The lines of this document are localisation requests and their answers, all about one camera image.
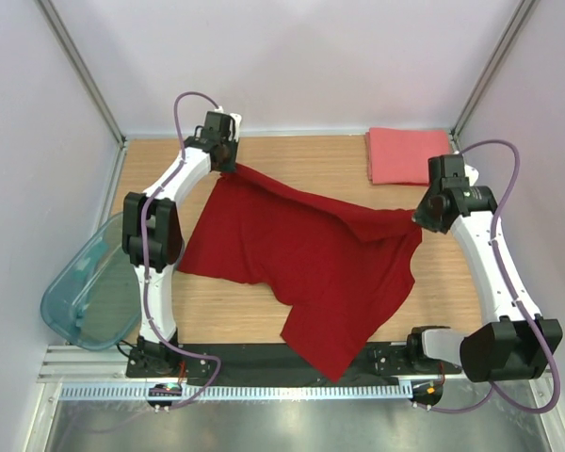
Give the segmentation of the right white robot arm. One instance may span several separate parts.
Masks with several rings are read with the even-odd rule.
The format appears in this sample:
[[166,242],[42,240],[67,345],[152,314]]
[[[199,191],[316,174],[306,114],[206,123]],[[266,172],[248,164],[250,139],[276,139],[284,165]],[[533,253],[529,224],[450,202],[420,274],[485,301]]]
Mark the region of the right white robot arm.
[[559,322],[542,316],[510,256],[497,202],[486,186],[474,186],[459,154],[431,157],[429,186],[413,214],[422,229],[452,234],[460,245],[480,303],[482,327],[469,335],[448,327],[413,329],[405,350],[410,369],[426,373],[438,361],[462,369],[472,382],[537,379],[548,365],[544,340],[555,351]]

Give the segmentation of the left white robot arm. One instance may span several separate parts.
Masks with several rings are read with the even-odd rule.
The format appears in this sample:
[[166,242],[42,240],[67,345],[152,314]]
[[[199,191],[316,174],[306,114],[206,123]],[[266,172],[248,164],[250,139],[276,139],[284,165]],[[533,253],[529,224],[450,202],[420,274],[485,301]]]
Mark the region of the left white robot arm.
[[210,172],[235,170],[241,122],[241,115],[222,108],[207,112],[165,172],[124,198],[121,247],[136,273],[141,303],[128,378],[168,377],[184,360],[172,308],[173,274],[185,249],[178,209]]

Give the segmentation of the dark red t shirt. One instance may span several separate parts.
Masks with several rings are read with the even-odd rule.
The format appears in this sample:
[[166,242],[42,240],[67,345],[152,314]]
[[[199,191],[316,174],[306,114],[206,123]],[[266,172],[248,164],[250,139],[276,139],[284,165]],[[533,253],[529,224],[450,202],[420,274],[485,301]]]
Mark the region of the dark red t shirt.
[[331,381],[409,296],[421,229],[300,191],[246,166],[217,180],[186,245],[186,274],[268,285],[290,309],[281,336]]

